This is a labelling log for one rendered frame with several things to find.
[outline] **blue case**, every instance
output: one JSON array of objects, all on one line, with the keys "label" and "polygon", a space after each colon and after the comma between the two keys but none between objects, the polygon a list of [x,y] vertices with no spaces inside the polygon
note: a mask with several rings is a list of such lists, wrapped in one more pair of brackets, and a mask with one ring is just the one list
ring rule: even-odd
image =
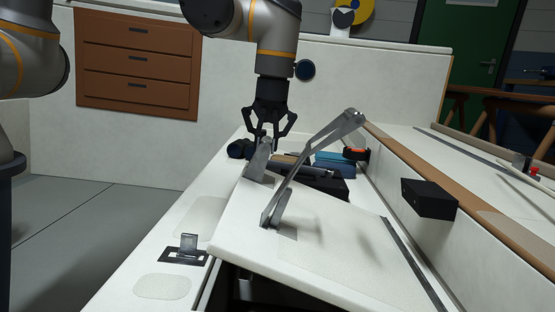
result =
[{"label": "blue case", "polygon": [[314,158],[316,160],[323,160],[325,162],[333,162],[333,163],[344,163],[350,165],[356,165],[355,160],[350,160],[342,156],[341,153],[334,153],[334,152],[325,152],[323,150],[314,154]]},{"label": "blue case", "polygon": [[356,167],[349,164],[327,162],[325,160],[317,160],[312,164],[313,167],[323,167],[329,169],[339,169],[344,179],[354,179],[356,176]]}]

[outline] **gray floor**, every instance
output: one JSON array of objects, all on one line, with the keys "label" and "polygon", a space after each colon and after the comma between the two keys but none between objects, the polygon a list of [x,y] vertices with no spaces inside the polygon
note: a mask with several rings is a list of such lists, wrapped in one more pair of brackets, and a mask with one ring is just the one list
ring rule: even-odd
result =
[{"label": "gray floor", "polygon": [[33,174],[14,181],[9,311],[80,311],[181,193]]}]

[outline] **orange stripe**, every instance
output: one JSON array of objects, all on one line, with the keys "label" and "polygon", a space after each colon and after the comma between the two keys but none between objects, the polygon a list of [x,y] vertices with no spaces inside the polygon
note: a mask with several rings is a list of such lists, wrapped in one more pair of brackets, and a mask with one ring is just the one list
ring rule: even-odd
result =
[{"label": "orange stripe", "polygon": [[0,100],[3,100],[5,98],[10,97],[15,91],[17,91],[17,89],[21,85],[21,80],[23,80],[23,61],[21,60],[21,56],[19,55],[19,52],[17,51],[17,48],[8,39],[8,37],[4,36],[4,34],[2,32],[0,32],[0,38],[4,39],[4,41],[6,41],[6,43],[10,47],[10,49],[12,49],[13,55],[16,57],[16,62],[17,62],[17,80],[16,80],[16,84],[13,86],[12,90],[5,97],[0,99]]},{"label": "orange stripe", "polygon": [[250,0],[250,8],[249,8],[249,42],[253,42],[253,19],[254,19],[254,4],[256,0]]},{"label": "orange stripe", "polygon": [[33,29],[33,28],[27,28],[27,27],[24,27],[24,26],[19,26],[19,25],[16,25],[16,24],[12,24],[12,23],[3,21],[1,19],[0,19],[0,27],[5,28],[5,29],[10,29],[10,30],[18,32],[18,33],[30,34],[30,35],[35,36],[35,37],[41,37],[41,38],[52,39],[52,40],[60,40],[60,34],[38,31],[38,30]]},{"label": "orange stripe", "polygon": [[237,1],[237,3],[239,4],[239,10],[240,10],[241,13],[240,13],[240,15],[239,15],[239,21],[238,21],[237,25],[235,25],[235,28],[233,28],[233,30],[232,30],[230,33],[225,34],[225,35],[223,35],[223,36],[216,36],[216,35],[214,35],[214,36],[220,37],[220,38],[221,38],[221,37],[225,37],[225,36],[227,36],[227,35],[232,34],[232,33],[237,29],[237,27],[238,27],[239,24],[241,23],[241,19],[243,18],[243,8],[241,8],[241,2]]},{"label": "orange stripe", "polygon": [[274,50],[265,50],[265,49],[257,49],[256,54],[265,54],[267,56],[281,56],[281,57],[288,57],[288,58],[296,58],[297,57],[297,54],[295,54],[295,53],[274,51]]}]

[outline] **brown drawer cabinet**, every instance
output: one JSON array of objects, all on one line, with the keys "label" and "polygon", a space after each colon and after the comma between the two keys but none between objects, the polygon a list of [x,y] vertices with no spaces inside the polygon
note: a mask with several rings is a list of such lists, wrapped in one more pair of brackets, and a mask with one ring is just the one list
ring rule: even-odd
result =
[{"label": "brown drawer cabinet", "polygon": [[78,106],[196,120],[198,31],[183,23],[73,10]]}]

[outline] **yellow disc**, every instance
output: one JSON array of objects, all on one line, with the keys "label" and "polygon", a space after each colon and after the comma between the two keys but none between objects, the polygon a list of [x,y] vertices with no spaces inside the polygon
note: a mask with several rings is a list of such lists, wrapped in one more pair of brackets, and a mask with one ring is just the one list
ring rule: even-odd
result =
[{"label": "yellow disc", "polygon": [[335,7],[350,6],[356,10],[353,25],[362,24],[374,11],[374,0],[335,0]]}]

